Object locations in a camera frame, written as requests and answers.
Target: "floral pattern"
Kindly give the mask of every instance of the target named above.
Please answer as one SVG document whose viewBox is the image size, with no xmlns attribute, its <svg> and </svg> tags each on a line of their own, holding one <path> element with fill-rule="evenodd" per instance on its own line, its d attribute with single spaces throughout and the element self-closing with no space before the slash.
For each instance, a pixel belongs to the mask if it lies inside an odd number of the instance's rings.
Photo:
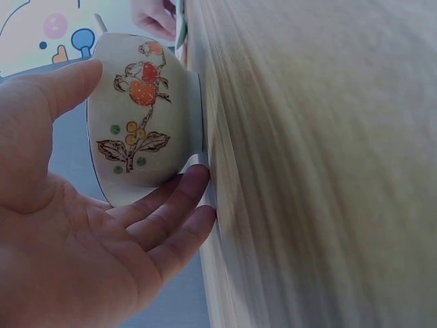
<svg viewBox="0 0 437 328">
<path fill-rule="evenodd" d="M 169 81 L 161 77 L 161 70 L 167 64 L 164 50 L 155 41 L 145 42 L 139 46 L 139 52 L 146 57 L 151 55 L 160 56 L 162 63 L 156 66 L 150 61 L 140 61 L 127 65 L 124 74 L 115 75 L 114 88 L 118 92 L 128 93 L 130 99 L 140 107 L 145 107 L 147 115 L 141 122 L 130 121 L 126 124 L 126 135 L 122 140 L 97 141 L 98 150 L 108 161 L 124 163 L 125 169 L 118 165 L 114 167 L 114 174 L 131 172 L 134 166 L 144 166 L 147 161 L 144 156 L 134 158 L 138 152 L 158 152 L 164 148 L 170 140 L 170 136 L 156 131 L 147 132 L 147 123 L 152 119 L 154 105 L 158 99 L 171 103 L 168 94 L 161 93 L 159 88 L 163 86 L 169 89 Z M 110 127 L 113 135 L 121 133 L 117 124 Z"/>
</svg>

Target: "pink circle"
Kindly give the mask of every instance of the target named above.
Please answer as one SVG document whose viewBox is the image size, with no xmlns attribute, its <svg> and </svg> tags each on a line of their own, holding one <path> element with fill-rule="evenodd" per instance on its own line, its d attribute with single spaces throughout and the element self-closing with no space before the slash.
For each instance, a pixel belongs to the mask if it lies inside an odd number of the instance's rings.
<svg viewBox="0 0 437 328">
<path fill-rule="evenodd" d="M 54 13 L 47 16 L 42 29 L 47 38 L 59 39 L 67 33 L 67 18 L 60 13 Z"/>
</svg>

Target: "ceramic bowl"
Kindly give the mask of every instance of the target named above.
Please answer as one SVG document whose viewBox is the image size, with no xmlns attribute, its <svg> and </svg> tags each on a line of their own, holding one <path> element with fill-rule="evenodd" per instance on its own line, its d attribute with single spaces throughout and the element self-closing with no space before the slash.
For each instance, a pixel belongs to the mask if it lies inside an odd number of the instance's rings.
<svg viewBox="0 0 437 328">
<path fill-rule="evenodd" d="M 87 99 L 91 158 L 112 206 L 135 202 L 202 151 L 199 76 L 157 41 L 104 33 L 102 77 Z"/>
</svg>

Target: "green dot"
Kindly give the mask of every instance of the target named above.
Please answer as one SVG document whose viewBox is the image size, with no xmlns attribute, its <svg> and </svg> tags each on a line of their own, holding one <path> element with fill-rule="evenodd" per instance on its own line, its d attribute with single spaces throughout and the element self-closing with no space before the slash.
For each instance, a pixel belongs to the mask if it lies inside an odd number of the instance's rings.
<svg viewBox="0 0 437 328">
<path fill-rule="evenodd" d="M 139 157 L 137 159 L 137 165 L 138 166 L 144 166 L 145 165 L 145 158 L 144 157 Z"/>
<path fill-rule="evenodd" d="M 113 126 L 111 126 L 111 133 L 113 135 L 118 135 L 120 131 L 121 131 L 120 125 L 114 124 Z"/>
<path fill-rule="evenodd" d="M 115 173 L 115 174 L 121 174 L 121 173 L 123 173 L 123 167 L 121 167 L 121 166 L 116 166 L 116 167 L 114 167 L 114 173 Z"/>
</svg>

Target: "wooden surface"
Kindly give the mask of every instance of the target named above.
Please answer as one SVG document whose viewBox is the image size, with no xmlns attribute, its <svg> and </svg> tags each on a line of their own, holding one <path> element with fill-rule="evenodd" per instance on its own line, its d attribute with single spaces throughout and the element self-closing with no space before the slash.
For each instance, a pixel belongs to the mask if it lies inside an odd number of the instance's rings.
<svg viewBox="0 0 437 328">
<path fill-rule="evenodd" d="M 188 0 L 213 328 L 437 327 L 437 2 Z"/>
</svg>

